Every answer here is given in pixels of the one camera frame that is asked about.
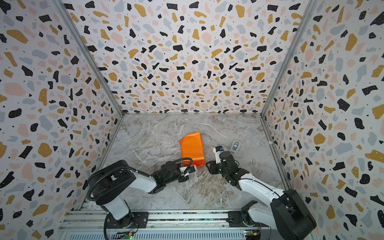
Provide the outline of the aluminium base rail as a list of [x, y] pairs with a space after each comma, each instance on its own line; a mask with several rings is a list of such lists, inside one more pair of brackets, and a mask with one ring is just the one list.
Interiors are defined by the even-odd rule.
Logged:
[[141, 210], [149, 212], [145, 229], [105, 229], [107, 213], [71, 211], [59, 228], [60, 240], [284, 240], [270, 227], [234, 227], [229, 211]]

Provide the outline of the white tape dispenser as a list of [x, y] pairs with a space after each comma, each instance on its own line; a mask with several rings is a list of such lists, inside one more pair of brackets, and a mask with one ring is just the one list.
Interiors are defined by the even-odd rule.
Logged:
[[230, 152], [231, 154], [235, 157], [237, 155], [237, 153], [239, 152], [240, 150], [240, 146], [241, 146], [241, 142], [238, 141], [238, 140], [234, 140], [232, 145], [231, 145], [231, 148], [230, 148]]

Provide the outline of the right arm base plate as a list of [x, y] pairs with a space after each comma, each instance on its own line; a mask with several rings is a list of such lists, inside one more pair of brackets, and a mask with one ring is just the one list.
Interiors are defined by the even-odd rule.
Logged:
[[268, 227], [265, 224], [254, 222], [251, 217], [242, 211], [229, 211], [228, 218], [226, 221], [229, 223], [231, 228], [234, 227], [249, 227], [249, 228], [258, 228], [258, 227]]

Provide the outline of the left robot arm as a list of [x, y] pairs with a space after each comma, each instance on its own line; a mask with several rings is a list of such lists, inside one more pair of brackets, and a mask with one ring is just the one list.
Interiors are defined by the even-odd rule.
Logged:
[[109, 165], [88, 178], [86, 199], [95, 202], [116, 221], [131, 219], [132, 212], [125, 201], [124, 191], [127, 188], [141, 190], [147, 194], [157, 194], [175, 181], [183, 183], [189, 175], [196, 171], [191, 158], [168, 161], [160, 170], [147, 174], [120, 160]]

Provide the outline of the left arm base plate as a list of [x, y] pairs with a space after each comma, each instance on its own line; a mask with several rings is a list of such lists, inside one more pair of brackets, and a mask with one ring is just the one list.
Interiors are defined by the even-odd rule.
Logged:
[[105, 229], [145, 229], [148, 223], [149, 212], [130, 212], [120, 220], [116, 220], [111, 213], [105, 218]]

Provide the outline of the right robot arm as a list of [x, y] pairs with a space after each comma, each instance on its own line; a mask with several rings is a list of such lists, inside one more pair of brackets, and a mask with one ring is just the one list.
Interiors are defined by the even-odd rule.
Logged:
[[215, 147], [213, 152], [215, 160], [206, 163], [209, 173], [221, 175], [231, 186], [256, 197], [240, 211], [228, 213], [231, 227], [264, 224], [277, 230], [285, 240], [303, 240], [317, 227], [297, 191], [278, 189], [262, 182], [240, 168], [232, 153], [224, 151], [222, 146]]

